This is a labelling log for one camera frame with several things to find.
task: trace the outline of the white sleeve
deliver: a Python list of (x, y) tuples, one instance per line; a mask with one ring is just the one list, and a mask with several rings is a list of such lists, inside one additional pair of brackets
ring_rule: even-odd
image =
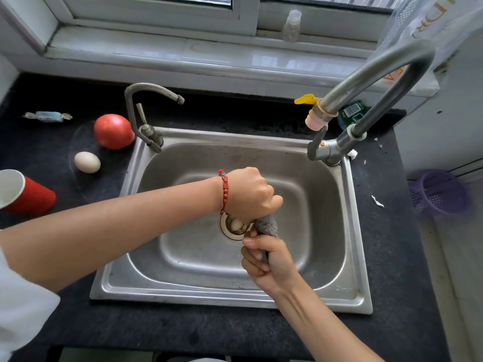
[(60, 297), (11, 270), (0, 248), (0, 362), (30, 342), (60, 302)]

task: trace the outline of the hand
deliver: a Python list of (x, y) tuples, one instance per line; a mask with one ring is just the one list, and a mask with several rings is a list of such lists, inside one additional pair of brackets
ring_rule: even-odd
[(273, 187), (256, 167), (231, 171), (228, 176), (228, 202), (225, 211), (244, 223), (274, 213), (284, 200), (273, 194)]
[[(258, 235), (257, 230), (253, 229), (249, 237), (243, 239), (243, 245), (242, 267), (271, 298), (289, 292), (298, 282), (303, 281), (283, 240)], [(261, 260), (263, 250), (270, 252), (269, 264)]]

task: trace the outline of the plastic bag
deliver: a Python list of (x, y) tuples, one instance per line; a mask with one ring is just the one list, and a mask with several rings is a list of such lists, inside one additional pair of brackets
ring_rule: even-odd
[(435, 69), (472, 32), (483, 27), (483, 0), (405, 0), (391, 15), (372, 56), (410, 38), (433, 41)]

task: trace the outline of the forearm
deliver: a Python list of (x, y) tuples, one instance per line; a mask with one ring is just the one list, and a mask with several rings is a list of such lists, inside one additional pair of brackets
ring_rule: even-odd
[(315, 360), (383, 362), (329, 310), (302, 277), (292, 290), (273, 298)]
[(170, 228), (220, 210), (222, 196), (214, 177), (115, 198), (5, 229), (0, 246), (11, 269), (56, 292)]

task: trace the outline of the drain strainer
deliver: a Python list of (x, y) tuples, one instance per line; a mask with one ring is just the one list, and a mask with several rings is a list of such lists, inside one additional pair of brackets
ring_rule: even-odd
[(225, 236), (231, 240), (243, 240), (245, 232), (250, 231), (252, 226), (252, 223), (248, 225), (241, 223), (234, 216), (227, 216), (226, 213), (222, 214), (220, 217), (221, 231), (223, 231)]

